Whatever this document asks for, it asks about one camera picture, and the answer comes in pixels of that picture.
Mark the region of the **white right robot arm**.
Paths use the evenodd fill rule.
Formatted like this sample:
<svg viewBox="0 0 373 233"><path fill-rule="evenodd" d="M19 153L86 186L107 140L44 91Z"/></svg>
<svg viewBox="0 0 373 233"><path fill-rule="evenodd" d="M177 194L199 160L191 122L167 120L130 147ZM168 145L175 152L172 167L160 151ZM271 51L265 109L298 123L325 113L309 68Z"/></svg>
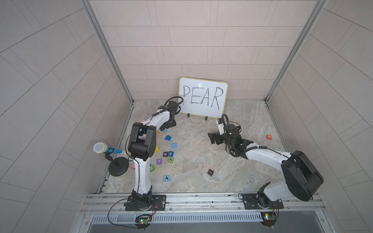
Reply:
<svg viewBox="0 0 373 233"><path fill-rule="evenodd" d="M262 208L283 198L296 197L308 202L324 183L320 172L307 156L296 150L293 153L272 150L253 141L242 139L237 130L232 133L209 133L212 144L225 144L226 152L233 157L254 160L282 172L284 181L264 184L253 199Z"/></svg>

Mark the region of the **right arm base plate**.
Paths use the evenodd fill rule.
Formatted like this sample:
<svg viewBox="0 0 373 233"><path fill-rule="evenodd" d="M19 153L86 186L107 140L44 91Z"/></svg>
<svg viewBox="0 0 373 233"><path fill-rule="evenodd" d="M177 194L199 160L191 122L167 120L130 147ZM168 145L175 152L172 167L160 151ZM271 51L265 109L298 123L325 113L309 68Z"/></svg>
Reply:
<svg viewBox="0 0 373 233"><path fill-rule="evenodd" d="M283 209L284 205L282 201L277 200L275 202L271 201L268 197L266 197L264 194L239 194L239 199L243 201L245 209L246 210L252 210L252 209L263 209L263 210L269 210L269 209Z"/></svg>

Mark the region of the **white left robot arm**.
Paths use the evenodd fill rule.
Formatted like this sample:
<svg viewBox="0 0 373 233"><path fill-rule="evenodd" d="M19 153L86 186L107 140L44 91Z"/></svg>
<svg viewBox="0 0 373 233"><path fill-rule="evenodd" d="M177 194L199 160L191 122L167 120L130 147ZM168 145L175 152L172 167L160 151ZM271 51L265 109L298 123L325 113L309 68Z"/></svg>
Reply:
<svg viewBox="0 0 373 233"><path fill-rule="evenodd" d="M180 104L184 99L175 96L168 99L152 116L134 123L128 138L129 156L135 162L135 187L131 197L137 205L148 207L152 202L152 184L150 181L150 160L156 151L158 130L176 126L175 115L180 113Z"/></svg>

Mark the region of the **light blue block A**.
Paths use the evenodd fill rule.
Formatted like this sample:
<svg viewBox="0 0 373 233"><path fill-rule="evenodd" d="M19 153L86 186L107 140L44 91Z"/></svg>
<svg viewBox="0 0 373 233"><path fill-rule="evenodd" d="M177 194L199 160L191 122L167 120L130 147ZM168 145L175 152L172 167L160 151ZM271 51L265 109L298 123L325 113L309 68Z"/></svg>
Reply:
<svg viewBox="0 0 373 233"><path fill-rule="evenodd" d="M164 182L169 182L170 181L170 175L165 175L164 176Z"/></svg>

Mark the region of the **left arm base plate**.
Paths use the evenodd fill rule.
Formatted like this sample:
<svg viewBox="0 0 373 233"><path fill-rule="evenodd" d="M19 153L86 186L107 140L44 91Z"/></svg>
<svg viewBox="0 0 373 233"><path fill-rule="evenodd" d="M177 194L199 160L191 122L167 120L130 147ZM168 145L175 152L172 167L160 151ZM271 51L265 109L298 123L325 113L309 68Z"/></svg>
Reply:
<svg viewBox="0 0 373 233"><path fill-rule="evenodd" d="M123 205L125 211L164 211L166 195L140 195L136 198L129 196Z"/></svg>

